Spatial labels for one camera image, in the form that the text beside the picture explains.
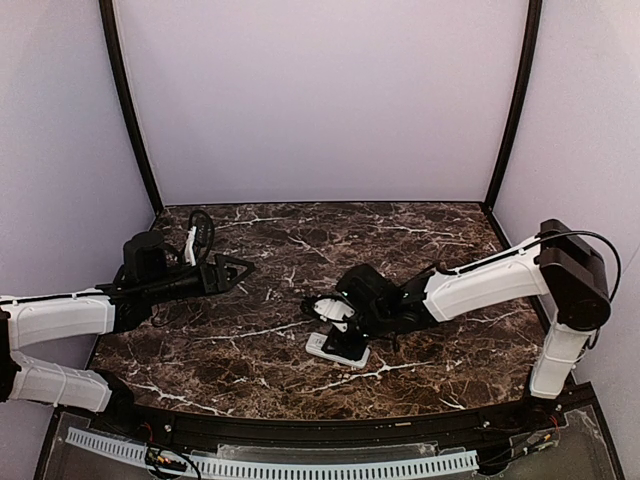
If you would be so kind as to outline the white remote control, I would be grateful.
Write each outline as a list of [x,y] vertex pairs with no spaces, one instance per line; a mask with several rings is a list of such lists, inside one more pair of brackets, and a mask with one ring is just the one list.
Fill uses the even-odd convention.
[[322,347],[324,346],[324,343],[326,342],[327,339],[328,337],[326,335],[323,335],[320,333],[312,333],[309,336],[309,339],[307,340],[305,345],[306,352],[309,353],[310,355],[322,358],[324,360],[332,361],[340,365],[349,366],[355,369],[363,369],[366,366],[371,353],[368,347],[365,348],[364,353],[361,355],[359,359],[350,360],[350,359],[340,357],[338,355],[324,352],[322,350]]

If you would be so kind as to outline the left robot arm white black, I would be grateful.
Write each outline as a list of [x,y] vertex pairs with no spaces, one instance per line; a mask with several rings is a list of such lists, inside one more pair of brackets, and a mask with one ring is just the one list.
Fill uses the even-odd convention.
[[191,230],[182,251],[158,231],[123,246],[113,282],[74,293],[1,299],[1,399],[105,412],[128,407],[132,391],[106,371],[78,370],[26,355],[24,347],[83,335],[129,332],[156,305],[223,294],[254,272],[250,261],[217,254]]

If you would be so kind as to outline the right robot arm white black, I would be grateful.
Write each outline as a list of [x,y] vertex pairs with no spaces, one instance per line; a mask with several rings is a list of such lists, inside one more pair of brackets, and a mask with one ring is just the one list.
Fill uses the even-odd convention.
[[517,298],[551,296],[556,313],[529,377],[529,393],[552,400],[611,316],[620,283],[607,279],[604,259],[587,238],[556,219],[520,244],[447,270],[427,267],[401,285],[369,264],[338,281],[333,295],[306,300],[311,315],[331,324],[314,334],[309,353],[355,368],[369,358],[368,343],[390,334],[427,330],[462,314]]

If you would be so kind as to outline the black front rail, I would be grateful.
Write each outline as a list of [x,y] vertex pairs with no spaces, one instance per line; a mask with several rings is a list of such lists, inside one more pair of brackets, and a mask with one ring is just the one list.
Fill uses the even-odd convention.
[[294,448],[349,448],[436,443],[440,447],[490,448],[510,437],[553,426],[551,415],[594,398],[590,383],[566,387],[542,414],[523,400],[423,416],[374,420],[284,421],[219,417],[138,406],[151,425],[135,433],[139,441],[179,450],[215,451],[221,445]]

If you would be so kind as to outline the left black frame post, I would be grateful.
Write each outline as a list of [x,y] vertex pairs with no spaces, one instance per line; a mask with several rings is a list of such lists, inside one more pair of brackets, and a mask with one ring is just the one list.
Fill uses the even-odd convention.
[[158,216],[163,212],[164,204],[152,172],[127,77],[116,20],[115,2],[112,0],[99,0],[98,6],[107,55],[126,131],[147,198],[152,211]]

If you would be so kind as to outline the black frame post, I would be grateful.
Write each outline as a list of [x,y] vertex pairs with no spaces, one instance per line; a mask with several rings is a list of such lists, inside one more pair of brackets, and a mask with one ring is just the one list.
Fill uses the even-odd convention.
[[488,211],[493,211],[496,206],[516,140],[534,62],[542,9],[542,0],[530,0],[528,2],[511,102],[494,169],[483,202]]
[[115,2],[112,0],[99,0],[98,6],[107,55],[126,131],[147,198],[152,211],[158,216],[163,212],[164,204],[152,172],[127,77],[116,20]]

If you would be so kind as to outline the right black frame post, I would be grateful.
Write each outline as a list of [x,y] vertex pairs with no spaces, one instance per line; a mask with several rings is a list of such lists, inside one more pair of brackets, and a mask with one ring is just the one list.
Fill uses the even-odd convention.
[[534,62],[542,9],[542,0],[530,0],[528,2],[511,102],[494,169],[483,202],[488,211],[493,211],[496,206],[516,140]]

